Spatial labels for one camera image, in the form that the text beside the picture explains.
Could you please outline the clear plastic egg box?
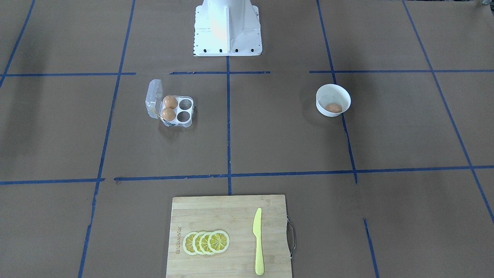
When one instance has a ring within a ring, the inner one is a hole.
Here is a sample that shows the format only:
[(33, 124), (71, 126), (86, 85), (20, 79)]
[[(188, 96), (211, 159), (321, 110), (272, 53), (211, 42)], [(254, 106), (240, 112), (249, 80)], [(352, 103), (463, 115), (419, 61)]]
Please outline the clear plastic egg box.
[(166, 127), (188, 128), (193, 122), (194, 100), (188, 96), (165, 95), (162, 81), (150, 81), (145, 98), (147, 113)]

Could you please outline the brown egg from bowl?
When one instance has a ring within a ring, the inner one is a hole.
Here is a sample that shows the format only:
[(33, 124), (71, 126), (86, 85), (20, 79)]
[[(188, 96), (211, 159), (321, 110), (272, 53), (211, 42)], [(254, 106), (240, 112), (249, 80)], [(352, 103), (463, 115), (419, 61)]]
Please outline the brown egg from bowl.
[(330, 113), (341, 113), (343, 111), (342, 106), (338, 103), (329, 103), (325, 106), (325, 110)]

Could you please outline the brown egg front slot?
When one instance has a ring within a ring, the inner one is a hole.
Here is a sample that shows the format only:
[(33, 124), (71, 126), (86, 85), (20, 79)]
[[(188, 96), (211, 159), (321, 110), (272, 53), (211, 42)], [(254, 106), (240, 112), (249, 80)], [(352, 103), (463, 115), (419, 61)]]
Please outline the brown egg front slot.
[(161, 116), (164, 119), (164, 121), (172, 122), (176, 118), (176, 113), (173, 108), (166, 107), (162, 109)]

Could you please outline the brown egg slot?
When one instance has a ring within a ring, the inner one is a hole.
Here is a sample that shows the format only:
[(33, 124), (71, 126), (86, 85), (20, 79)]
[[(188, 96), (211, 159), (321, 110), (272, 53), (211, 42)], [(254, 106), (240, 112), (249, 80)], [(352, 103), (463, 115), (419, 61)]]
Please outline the brown egg slot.
[(178, 107), (178, 100), (173, 95), (167, 95), (163, 98), (163, 104), (165, 108), (175, 109)]
[(164, 121), (172, 122), (176, 118), (176, 113), (173, 108), (166, 107), (162, 109), (161, 116), (164, 119)]

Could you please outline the brown egg rear slot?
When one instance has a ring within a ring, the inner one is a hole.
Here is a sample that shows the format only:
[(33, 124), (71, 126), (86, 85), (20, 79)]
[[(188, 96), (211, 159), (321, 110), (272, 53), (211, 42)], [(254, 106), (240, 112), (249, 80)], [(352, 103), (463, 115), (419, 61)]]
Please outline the brown egg rear slot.
[(163, 104), (165, 108), (175, 109), (178, 107), (178, 100), (173, 95), (167, 95), (163, 98)]

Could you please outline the bamboo cutting board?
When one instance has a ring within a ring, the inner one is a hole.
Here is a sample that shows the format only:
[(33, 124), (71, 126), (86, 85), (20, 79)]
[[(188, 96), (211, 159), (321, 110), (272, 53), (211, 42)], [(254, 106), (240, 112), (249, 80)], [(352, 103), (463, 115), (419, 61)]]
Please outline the bamboo cutting board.
[[(264, 274), (255, 273), (254, 215), (262, 208)], [(166, 261), (168, 278), (291, 278), (289, 220), (283, 194), (174, 197)], [(225, 252), (188, 255), (182, 243), (189, 232), (223, 230), (230, 237)]]

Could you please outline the white bowl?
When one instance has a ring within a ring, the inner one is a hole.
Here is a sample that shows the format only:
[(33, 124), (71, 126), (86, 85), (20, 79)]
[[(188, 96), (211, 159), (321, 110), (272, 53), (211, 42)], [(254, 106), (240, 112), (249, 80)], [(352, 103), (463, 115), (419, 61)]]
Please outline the white bowl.
[[(351, 97), (346, 89), (336, 84), (321, 86), (316, 92), (316, 109), (326, 117), (337, 117), (346, 112), (351, 106)], [(338, 103), (342, 106), (341, 113), (330, 113), (325, 110), (329, 103)]]

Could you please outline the lemon slice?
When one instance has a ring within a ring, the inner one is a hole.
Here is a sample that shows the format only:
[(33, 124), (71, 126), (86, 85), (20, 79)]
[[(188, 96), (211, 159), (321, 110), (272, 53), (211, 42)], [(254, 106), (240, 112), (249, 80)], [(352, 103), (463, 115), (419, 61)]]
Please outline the lemon slice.
[(193, 247), (195, 254), (205, 255), (205, 253), (203, 252), (203, 250), (201, 248), (201, 238), (204, 234), (205, 234), (204, 231), (196, 232), (194, 234), (194, 237), (192, 239), (192, 247)]
[(199, 239), (199, 248), (203, 254), (207, 255), (212, 255), (214, 252), (212, 252), (211, 248), (209, 247), (209, 239), (211, 236), (211, 232), (205, 232), (204, 234), (201, 235)]
[(223, 230), (211, 232), (208, 238), (208, 248), (215, 254), (225, 252), (230, 245), (229, 234)]
[(197, 235), (197, 232), (189, 232), (187, 235), (184, 236), (183, 243), (182, 243), (184, 252), (188, 255), (191, 255), (191, 256), (198, 255), (196, 250), (194, 250), (194, 247), (195, 247), (194, 237), (196, 235)]

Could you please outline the yellow plastic knife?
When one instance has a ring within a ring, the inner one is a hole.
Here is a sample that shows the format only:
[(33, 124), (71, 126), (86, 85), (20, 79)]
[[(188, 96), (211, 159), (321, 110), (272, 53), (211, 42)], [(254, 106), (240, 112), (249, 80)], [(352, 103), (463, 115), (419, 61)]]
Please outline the yellow plastic knife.
[(252, 232), (256, 239), (255, 248), (255, 273), (258, 276), (264, 274), (264, 255), (262, 249), (262, 208), (258, 207), (254, 215)]

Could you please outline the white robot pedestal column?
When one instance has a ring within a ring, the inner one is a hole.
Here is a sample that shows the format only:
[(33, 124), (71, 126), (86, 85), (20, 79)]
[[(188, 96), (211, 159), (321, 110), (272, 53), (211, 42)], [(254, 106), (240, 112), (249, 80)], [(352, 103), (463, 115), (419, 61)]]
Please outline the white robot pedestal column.
[(258, 56), (259, 9), (250, 0), (204, 0), (195, 8), (193, 55)]

